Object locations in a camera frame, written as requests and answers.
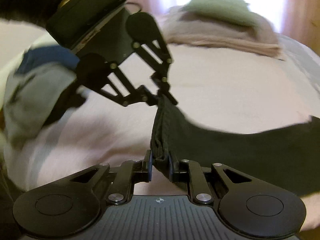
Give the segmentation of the folded beige garment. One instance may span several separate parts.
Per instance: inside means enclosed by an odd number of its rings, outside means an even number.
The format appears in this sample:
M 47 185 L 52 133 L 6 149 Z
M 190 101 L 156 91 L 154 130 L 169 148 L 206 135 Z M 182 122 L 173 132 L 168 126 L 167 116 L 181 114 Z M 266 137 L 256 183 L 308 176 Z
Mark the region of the folded beige garment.
M 256 27 L 246 27 L 207 18 L 182 7 L 172 7 L 160 21 L 167 43 L 194 47 L 231 48 L 285 60 L 282 47 L 267 19 L 253 14 Z

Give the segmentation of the folded green grey garment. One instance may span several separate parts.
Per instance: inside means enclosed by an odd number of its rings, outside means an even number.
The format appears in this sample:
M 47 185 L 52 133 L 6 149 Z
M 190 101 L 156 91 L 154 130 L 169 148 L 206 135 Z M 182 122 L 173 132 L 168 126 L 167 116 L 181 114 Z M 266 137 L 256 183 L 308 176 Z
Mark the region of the folded green grey garment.
M 77 92 L 76 75 L 58 62 L 43 64 L 27 73 L 12 71 L 5 87 L 5 137 L 15 150 L 37 137 L 44 126 L 59 120 L 86 97 Z

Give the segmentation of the dark blue garment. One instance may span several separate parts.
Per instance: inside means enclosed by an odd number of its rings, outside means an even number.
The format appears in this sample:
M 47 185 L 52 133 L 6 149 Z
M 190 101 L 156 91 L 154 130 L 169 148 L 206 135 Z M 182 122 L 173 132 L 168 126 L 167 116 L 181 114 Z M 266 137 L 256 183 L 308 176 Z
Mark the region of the dark blue garment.
M 67 69 L 75 70 L 79 61 L 79 58 L 69 49 L 60 45 L 32 48 L 24 52 L 22 62 L 15 73 L 27 74 L 49 63 L 58 63 Z

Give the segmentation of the striped bedspread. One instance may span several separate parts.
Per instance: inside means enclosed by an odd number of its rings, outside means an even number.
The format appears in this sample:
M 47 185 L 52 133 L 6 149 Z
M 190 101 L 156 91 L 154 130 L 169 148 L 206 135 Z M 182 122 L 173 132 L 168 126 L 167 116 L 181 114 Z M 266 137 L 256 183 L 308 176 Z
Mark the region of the striped bedspread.
M 170 45 L 171 92 L 193 123 L 251 134 L 319 116 L 319 93 L 304 66 L 319 65 L 310 49 L 286 37 L 284 60 L 225 49 Z M 156 107 L 120 106 L 90 90 L 20 151 L 4 148 L 8 177 L 27 191 L 95 164 L 118 166 L 150 145 Z

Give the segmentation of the pink curtain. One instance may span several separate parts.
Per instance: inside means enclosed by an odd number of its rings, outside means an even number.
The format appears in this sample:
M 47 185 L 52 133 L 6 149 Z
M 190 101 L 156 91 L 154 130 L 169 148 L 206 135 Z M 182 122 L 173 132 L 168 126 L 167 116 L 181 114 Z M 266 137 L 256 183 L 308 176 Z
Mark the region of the pink curtain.
M 281 33 L 319 54 L 319 0 L 286 0 Z

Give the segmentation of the green folded cloth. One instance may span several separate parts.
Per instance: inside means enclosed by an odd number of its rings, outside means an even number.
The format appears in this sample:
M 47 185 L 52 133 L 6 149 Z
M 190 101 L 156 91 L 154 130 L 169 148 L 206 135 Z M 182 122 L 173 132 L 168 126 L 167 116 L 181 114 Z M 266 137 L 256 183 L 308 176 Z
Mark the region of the green folded cloth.
M 207 18 L 246 27 L 257 24 L 255 14 L 244 0 L 191 0 L 183 9 Z

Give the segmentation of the black pants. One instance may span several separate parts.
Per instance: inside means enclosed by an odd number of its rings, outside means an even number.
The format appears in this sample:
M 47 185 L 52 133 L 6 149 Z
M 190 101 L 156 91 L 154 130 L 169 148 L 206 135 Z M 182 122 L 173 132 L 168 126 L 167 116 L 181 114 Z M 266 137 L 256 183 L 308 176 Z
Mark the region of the black pants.
M 160 96 L 152 128 L 153 165 L 171 178 L 177 162 L 222 163 L 298 196 L 319 192 L 319 118 L 254 134 L 208 130 Z

